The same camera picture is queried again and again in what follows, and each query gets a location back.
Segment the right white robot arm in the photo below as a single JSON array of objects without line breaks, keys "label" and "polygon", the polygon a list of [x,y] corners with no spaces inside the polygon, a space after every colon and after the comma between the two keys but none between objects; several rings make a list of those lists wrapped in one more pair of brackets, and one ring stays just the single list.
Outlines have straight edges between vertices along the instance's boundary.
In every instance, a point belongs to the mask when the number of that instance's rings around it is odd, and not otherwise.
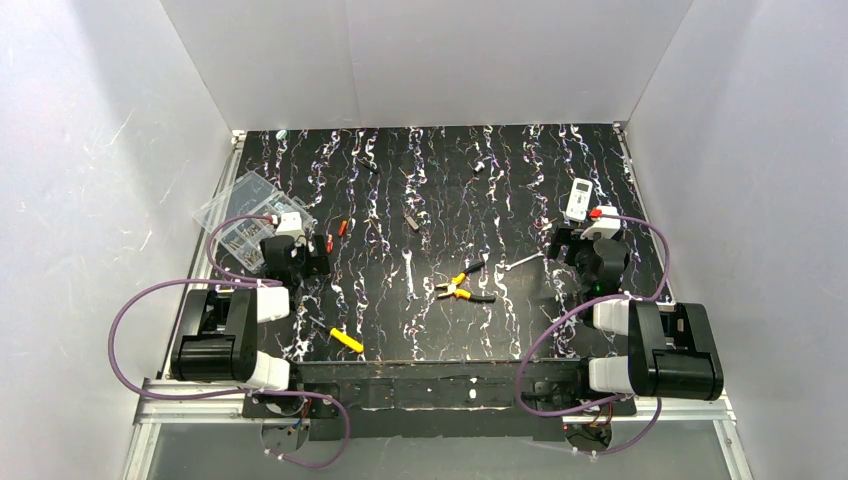
[{"label": "right white robot arm", "polygon": [[597,394],[717,399],[724,375],[706,309],[701,304],[662,307],[621,290],[630,250],[616,233],[585,235],[581,229],[556,228],[546,257],[565,252],[576,269],[578,298],[590,306],[577,318],[595,330],[626,341],[626,352],[581,362],[583,389]]}]

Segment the white remote control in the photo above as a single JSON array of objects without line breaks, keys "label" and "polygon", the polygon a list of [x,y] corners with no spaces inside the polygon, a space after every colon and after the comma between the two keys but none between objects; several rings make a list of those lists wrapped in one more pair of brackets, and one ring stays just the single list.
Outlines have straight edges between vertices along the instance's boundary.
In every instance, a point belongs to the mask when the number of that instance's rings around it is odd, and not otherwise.
[{"label": "white remote control", "polygon": [[571,221],[583,222],[589,212],[593,184],[586,179],[575,178],[568,196],[565,218]]}]

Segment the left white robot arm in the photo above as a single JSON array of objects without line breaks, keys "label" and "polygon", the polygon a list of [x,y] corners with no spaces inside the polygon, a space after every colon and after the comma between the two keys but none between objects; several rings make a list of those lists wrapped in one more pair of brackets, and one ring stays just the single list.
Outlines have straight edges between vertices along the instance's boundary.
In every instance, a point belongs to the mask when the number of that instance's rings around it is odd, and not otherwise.
[{"label": "left white robot arm", "polygon": [[188,295],[184,316],[196,328],[177,337],[171,376],[180,381],[228,382],[262,391],[289,387],[292,365],[259,350],[259,325],[291,315],[299,290],[311,276],[327,275],[329,242],[324,235],[279,235],[260,241],[267,280],[244,291],[200,290]]}]

